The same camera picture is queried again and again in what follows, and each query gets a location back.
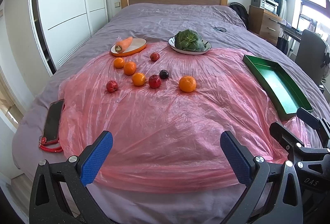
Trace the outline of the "large orange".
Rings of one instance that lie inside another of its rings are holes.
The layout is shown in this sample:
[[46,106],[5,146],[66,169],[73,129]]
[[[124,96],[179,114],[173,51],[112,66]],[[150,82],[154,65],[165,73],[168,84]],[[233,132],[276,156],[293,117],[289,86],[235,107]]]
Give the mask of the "large orange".
[[184,76],[179,81],[179,89],[185,93],[191,93],[196,89],[196,80],[192,76]]

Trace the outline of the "small orange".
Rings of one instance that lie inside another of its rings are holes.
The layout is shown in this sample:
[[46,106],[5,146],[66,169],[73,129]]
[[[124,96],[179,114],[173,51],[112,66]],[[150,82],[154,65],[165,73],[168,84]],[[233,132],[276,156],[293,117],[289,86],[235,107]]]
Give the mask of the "small orange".
[[114,60],[114,68],[122,69],[125,65],[125,60],[123,58],[116,58]]

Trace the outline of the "dark plum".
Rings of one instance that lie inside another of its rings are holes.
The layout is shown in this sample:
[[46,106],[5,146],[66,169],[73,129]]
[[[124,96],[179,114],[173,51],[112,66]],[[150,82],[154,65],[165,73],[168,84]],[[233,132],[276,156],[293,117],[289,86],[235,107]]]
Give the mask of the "dark plum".
[[169,78],[169,73],[168,73],[168,71],[166,71],[166,70],[161,70],[161,71],[159,72],[159,77],[160,77],[161,79],[168,79],[168,78]]

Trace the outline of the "small red apple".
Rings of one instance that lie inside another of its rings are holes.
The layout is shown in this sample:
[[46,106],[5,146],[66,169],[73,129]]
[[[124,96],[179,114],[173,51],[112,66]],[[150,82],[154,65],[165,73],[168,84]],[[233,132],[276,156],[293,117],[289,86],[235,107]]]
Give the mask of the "small red apple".
[[160,58],[160,55],[158,53],[151,53],[150,59],[152,61],[157,61]]

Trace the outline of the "black smartphone red case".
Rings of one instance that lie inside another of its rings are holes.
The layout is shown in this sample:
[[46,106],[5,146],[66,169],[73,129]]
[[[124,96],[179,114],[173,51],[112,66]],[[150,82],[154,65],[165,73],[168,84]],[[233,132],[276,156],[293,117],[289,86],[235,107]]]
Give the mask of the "black smartphone red case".
[[52,145],[59,141],[59,125],[63,109],[63,99],[53,102],[50,105],[48,114],[46,116],[43,136],[40,140],[42,145]]

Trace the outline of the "grey office chair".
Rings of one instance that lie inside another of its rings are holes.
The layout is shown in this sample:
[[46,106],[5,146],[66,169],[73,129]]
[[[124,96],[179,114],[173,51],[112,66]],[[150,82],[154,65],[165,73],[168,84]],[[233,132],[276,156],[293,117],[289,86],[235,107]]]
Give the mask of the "grey office chair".
[[317,85],[329,76],[329,45],[315,32],[305,29],[295,63]]

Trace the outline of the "dark blue bag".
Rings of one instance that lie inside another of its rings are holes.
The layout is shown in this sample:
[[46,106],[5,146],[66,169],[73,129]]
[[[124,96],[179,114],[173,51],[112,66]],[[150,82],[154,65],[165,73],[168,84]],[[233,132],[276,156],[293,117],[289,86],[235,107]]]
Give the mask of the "dark blue bag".
[[285,55],[289,50],[289,36],[287,33],[283,33],[281,37],[277,38],[276,48],[279,49]]

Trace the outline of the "desk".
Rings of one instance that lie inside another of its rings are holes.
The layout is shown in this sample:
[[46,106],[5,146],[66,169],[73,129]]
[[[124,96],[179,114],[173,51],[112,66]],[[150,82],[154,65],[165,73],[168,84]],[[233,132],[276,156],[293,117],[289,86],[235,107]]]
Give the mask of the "desk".
[[289,37],[293,38],[297,42],[301,42],[303,31],[299,31],[296,28],[293,28],[285,20],[278,22],[284,34],[287,34]]

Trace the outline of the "wooden drawer cabinet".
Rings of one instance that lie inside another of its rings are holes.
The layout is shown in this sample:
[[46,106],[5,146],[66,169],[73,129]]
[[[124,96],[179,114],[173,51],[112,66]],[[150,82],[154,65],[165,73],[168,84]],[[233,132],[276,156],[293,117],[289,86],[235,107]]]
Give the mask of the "wooden drawer cabinet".
[[283,21],[282,18],[266,9],[250,6],[248,21],[248,28],[251,32],[272,45],[277,45],[281,29],[279,23]]

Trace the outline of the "pink plastic sheet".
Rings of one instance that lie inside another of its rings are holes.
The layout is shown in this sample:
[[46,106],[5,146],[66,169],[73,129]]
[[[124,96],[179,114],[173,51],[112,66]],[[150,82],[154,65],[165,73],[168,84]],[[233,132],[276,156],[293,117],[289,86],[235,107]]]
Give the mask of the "pink plastic sheet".
[[[157,61],[150,59],[158,53]],[[78,155],[102,131],[114,138],[96,181],[110,188],[151,193],[184,193],[237,184],[220,135],[231,131],[253,155],[281,164],[287,152],[270,135],[279,116],[258,81],[243,63],[242,49],[212,49],[200,56],[173,51],[165,42],[149,44],[129,56],[150,77],[170,77],[160,87],[136,87],[103,53],[59,86],[64,110],[59,142],[65,156]],[[196,89],[179,89],[184,76]],[[119,89],[108,93],[114,80]]]

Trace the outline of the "green bok choy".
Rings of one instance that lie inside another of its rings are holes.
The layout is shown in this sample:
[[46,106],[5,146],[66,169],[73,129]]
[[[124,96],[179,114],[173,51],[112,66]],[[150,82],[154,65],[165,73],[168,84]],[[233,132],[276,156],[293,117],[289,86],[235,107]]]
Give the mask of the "green bok choy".
[[197,39],[202,39],[202,37],[191,29],[186,29],[184,31],[179,31],[175,36],[176,43],[188,43],[196,41]]

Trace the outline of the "white enamel plate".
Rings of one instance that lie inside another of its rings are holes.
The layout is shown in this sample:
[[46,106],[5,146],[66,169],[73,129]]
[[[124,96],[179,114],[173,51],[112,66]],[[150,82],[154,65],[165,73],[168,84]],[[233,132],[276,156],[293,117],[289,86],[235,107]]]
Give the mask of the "white enamel plate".
[[168,40],[168,43],[174,51],[185,55],[202,55],[211,50],[212,45],[208,41],[203,39],[197,39],[196,41],[188,43],[176,43],[175,37]]

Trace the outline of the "carrot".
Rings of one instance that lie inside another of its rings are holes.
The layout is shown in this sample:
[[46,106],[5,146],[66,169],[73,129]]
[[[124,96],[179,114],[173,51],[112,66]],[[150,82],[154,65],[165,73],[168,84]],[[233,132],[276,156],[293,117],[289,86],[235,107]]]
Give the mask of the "carrot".
[[128,47],[133,42],[132,37],[128,37],[126,39],[120,40],[115,44],[115,52],[116,53],[123,53],[125,50],[128,49]]

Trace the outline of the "orange oval dish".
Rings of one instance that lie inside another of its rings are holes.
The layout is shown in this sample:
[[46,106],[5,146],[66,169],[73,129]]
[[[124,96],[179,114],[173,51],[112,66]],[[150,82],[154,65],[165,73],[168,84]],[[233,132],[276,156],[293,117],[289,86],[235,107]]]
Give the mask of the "orange oval dish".
[[111,48],[110,54],[116,57],[130,56],[141,52],[147,46],[147,41],[145,39],[134,38],[130,46],[122,53],[115,51],[115,45]]

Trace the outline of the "white wardrobe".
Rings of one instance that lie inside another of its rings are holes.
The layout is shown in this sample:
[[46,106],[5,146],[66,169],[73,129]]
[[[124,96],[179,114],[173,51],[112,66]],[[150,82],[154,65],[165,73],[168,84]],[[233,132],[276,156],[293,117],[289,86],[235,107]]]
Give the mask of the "white wardrobe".
[[106,0],[35,0],[35,7],[52,74],[108,23]]

